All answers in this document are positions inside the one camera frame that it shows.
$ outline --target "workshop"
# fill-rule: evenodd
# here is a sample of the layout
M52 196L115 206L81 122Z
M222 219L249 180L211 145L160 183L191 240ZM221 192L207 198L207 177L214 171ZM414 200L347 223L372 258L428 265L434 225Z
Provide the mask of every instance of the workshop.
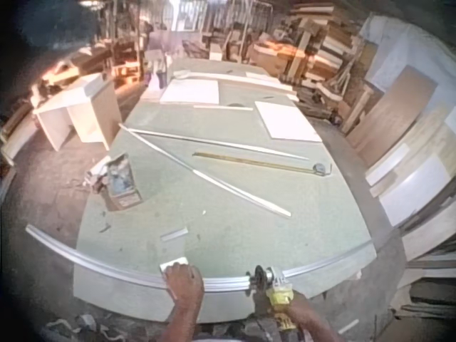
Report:
M1 9L4 334L455 341L456 1Z

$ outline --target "metal rail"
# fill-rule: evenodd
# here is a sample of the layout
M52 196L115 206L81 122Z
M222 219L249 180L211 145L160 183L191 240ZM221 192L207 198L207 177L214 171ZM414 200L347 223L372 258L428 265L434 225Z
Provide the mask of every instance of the metal rail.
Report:
M196 176L202 178L203 180L206 180L210 183L212 183L213 185L216 185L218 187L221 187L222 189L228 191L228 192L231 192L232 194L236 195L236 196L239 196L253 204L256 204L258 205L259 207L262 207L264 209L268 209L269 211L275 213L275 214L279 214L279 215L282 215L282 216L285 216L285 217L290 217L291 216L291 213L281 207L279 207L278 205L274 204L274 203L271 203L269 201L266 201L265 199L262 199L262 198L259 198L255 195L252 195L252 194L249 194L248 192L245 192L244 190L241 190L229 183L226 183L225 181L223 180L220 180L214 176L209 176L209 175L206 175L205 173L201 172L201 171L198 171L196 169L194 169L193 167L191 167L190 165L188 165L186 162L182 161L181 159L179 159L178 157L175 157L174 155L172 155L171 153L169 152L166 152L165 150L163 150L162 148L158 147L157 145L155 144L152 144L150 141L144 139L143 137L139 136L138 134L136 134L135 132L133 132L132 130L130 130L129 128L125 127L123 124L119 124L120 128L122 128L123 130L126 130L127 132L129 132L132 136L134 136L136 139L138 139L139 141L141 141L142 143L145 143L147 146L151 147L153 150L156 150L157 152L161 153L162 155L170 158L171 160L173 160L174 162L176 162L177 164L179 164L180 166L183 166L185 167L187 170L190 170L192 171Z
M209 145L238 148L240 150L260 152L260 153L265 153L267 155L279 155L279 156L282 156L282 157L288 157L288 158L294 158L294 159L300 159L300 160L309 160L308 158L302 157L300 155L292 155L291 153L275 151L275 150L271 150L271 149L265 148L265 147L243 145L243 144L235 144L235 143L232 143L232 142L209 140L209 139L202 139L202 138L187 137L185 135L159 133L159 132L153 132L153 131L150 131L150 130L137 130L135 128L128 128L128 130L130 132L134 132L134 133L140 133L140 134L144 134L144 135L152 135L154 137L162 137L162 138L169 138L169 139L176 139L176 140L186 140L186 141L192 141L194 143L203 143L203 144L209 144Z
M66 246L65 244L57 241L53 237L50 237L45 232L37 229L36 227L28 224L26 231L35 239L40 241L49 249L52 249L55 253L60 254L62 257L70 260L71 262L87 268L91 271L109 276L110 278L119 279L126 281L131 284L137 284L146 287L152 287L155 289L166 289L166 283L158 274L148 274L144 272L131 271L122 269L119 267L111 266L105 262L94 259L90 256L80 253L79 251ZM326 266L335 264L336 262L342 261L345 258L359 252L363 248L367 247L372 240L368 240L360 244L359 246L348 250L342 254L338 254L331 258L323 259L312 264L296 267L295 269L289 269L284 271L286 278L292 278L294 276L300 276L317 269L322 269ZM205 292L233 292L233 291L245 291L251 288L250 278L248 276L238 276L231 278L204 278L204 291Z

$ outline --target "person's hand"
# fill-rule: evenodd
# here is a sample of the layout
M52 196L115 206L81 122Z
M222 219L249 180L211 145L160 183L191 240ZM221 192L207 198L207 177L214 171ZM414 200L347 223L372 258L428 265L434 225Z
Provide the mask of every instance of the person's hand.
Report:
M165 281L179 309L200 309L204 284L200 271L193 266L175 263L165 270Z
M274 306L274 310L285 313L302 328L307 328L309 324L318 320L318 314L311 308L307 298L297 291L294 291L294 297L290 304Z

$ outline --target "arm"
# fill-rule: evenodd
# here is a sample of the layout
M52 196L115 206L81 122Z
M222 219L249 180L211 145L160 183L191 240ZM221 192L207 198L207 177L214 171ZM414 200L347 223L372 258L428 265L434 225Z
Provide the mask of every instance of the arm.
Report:
M190 342L204 294L200 271L193 266L176 263L166 268L165 280L175 307L160 342Z
M294 292L289 305L274 307L284 312L301 330L307 330L315 342L342 342L343 339L310 306L307 298Z

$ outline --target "green worktable surface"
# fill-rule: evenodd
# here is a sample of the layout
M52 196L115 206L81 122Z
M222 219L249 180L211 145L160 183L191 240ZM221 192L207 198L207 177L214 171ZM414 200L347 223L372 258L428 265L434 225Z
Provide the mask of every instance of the green worktable surface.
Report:
M245 76L265 73L253 66L228 62L183 60L175 69ZM155 152L120 131L109 154L127 152L143 203L109 212L103 199L90 195L83 215L77 249L109 264L157 274L159 265L187 257L203 277L244 276L256 265L282 270L304 266L357 247L370 239L366 224L348 185L319 142L272 140L254 101L294 105L285 95L219 82L220 105L233 103L253 111L196 109L193 105L140 101L126 125L162 133L189 135L268 147L308 157L309 162L285 157L203 145L196 142L145 137L195 169L218 177L291 212L281 217L239 198ZM312 167L333 165L328 177L274 170L194 157L209 152L265 162ZM102 231L106 225L110 228ZM163 242L164 234L187 228L189 233ZM324 269L294 278L295 289L315 296L355 274L375 258L373 245ZM136 286L75 268L75 296L138 318L164 321L172 301L166 291ZM253 303L245 293L207 294L200 321L245 317Z

